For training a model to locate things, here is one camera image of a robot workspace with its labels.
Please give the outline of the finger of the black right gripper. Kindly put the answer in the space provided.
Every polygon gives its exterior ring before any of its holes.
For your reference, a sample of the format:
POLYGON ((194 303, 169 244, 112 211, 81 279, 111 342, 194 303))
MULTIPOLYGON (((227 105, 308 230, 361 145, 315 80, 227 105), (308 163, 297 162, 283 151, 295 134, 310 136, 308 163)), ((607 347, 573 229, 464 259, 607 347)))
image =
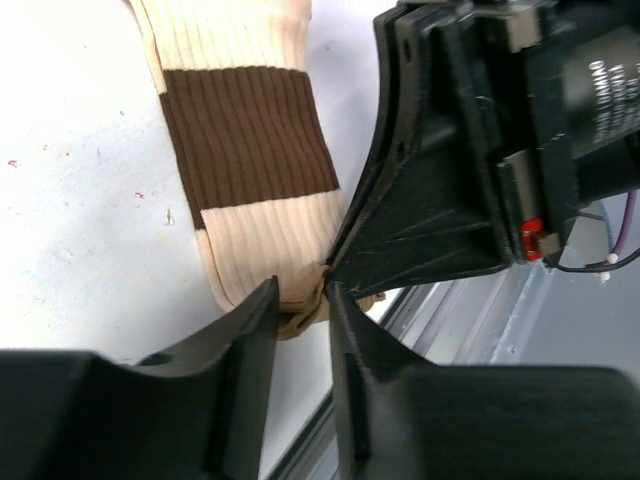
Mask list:
POLYGON ((503 143, 471 1, 376 17, 379 105, 329 277, 363 298, 488 275, 514 260, 490 160, 503 143))

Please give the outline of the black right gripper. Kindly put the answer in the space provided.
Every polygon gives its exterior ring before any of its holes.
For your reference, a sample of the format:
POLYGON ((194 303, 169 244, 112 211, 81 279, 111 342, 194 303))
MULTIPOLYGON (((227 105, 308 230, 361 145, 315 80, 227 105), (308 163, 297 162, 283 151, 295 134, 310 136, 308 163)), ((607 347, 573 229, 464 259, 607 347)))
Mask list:
POLYGON ((579 209, 639 186, 639 5, 471 1, 503 143, 514 260, 557 259, 579 209))

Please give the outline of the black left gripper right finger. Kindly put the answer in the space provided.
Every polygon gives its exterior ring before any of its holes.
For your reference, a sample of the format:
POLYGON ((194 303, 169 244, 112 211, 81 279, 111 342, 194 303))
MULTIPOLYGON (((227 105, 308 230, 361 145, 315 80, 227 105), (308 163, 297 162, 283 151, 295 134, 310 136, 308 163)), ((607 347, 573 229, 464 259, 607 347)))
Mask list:
POLYGON ((635 479, 639 390, 609 368, 439 366, 327 288, 344 479, 635 479))

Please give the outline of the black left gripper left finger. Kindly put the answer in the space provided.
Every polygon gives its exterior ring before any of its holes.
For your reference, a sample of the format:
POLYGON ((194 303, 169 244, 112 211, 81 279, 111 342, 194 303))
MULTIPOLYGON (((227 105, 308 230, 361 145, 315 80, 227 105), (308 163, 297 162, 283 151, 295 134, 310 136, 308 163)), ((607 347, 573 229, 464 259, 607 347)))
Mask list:
POLYGON ((134 366, 88 351, 1 354, 5 479, 255 479, 279 285, 134 366))

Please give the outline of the cream and brown sock pair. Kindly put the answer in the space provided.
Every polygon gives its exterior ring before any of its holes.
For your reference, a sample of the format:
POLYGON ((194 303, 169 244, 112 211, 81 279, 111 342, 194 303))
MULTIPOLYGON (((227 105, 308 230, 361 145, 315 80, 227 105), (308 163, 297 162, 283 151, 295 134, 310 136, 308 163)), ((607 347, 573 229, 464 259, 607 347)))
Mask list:
POLYGON ((231 311, 276 278, 278 336, 300 336, 329 317, 346 213, 306 70, 311 3, 131 8, 216 302, 231 311))

